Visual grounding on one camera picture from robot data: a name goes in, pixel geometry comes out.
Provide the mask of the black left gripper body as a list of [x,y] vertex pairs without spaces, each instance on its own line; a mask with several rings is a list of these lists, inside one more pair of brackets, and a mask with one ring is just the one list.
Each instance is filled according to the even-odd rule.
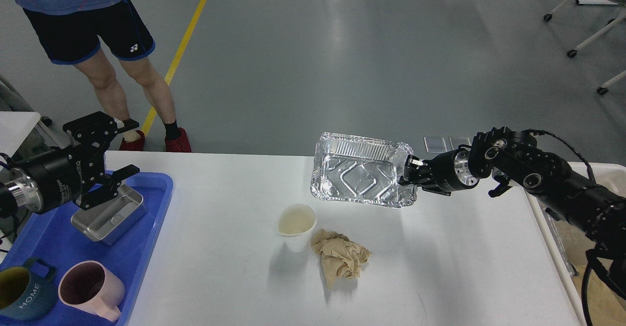
[[105,159],[85,163],[72,159],[66,147],[21,161],[8,157],[7,170],[7,214],[27,209],[41,215],[70,201],[76,204],[81,181],[105,173]]

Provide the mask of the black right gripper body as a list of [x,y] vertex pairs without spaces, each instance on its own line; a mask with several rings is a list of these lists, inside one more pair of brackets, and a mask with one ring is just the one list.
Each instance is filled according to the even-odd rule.
[[468,150],[457,149],[423,160],[418,167],[416,186],[444,196],[475,188],[479,178],[471,174],[468,157]]

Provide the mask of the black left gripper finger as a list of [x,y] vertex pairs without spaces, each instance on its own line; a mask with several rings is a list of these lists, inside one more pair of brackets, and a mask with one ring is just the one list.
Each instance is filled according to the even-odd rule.
[[134,119],[119,120],[97,111],[63,125],[70,138],[69,154],[72,159],[85,163],[104,161],[112,141],[121,133],[135,130],[139,122]]
[[139,167],[129,164],[112,173],[101,173],[98,176],[83,179],[76,205],[86,211],[118,197],[118,189],[123,181],[138,173]]

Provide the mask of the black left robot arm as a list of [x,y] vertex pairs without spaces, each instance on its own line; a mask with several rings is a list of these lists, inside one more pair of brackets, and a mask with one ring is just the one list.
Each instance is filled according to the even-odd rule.
[[116,198],[119,186],[139,168],[129,164],[107,173],[105,154],[119,134],[138,126],[98,111],[64,124],[71,141],[65,148],[21,161],[3,155],[10,179],[1,184],[1,217],[20,209],[42,215],[69,202],[91,210]]

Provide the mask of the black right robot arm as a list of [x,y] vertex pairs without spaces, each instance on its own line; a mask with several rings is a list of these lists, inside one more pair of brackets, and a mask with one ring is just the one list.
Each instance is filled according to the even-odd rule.
[[477,133],[470,144],[430,160],[410,155],[398,184],[449,196],[492,176],[498,186],[488,193],[491,197],[501,196],[516,183],[544,203],[551,217],[584,232],[595,244],[585,253],[581,283],[582,312],[590,326],[587,289],[592,273],[618,297],[625,297],[626,199],[597,183],[589,163],[587,175],[582,176],[565,159],[540,150],[537,137],[546,134],[545,130],[492,128]]

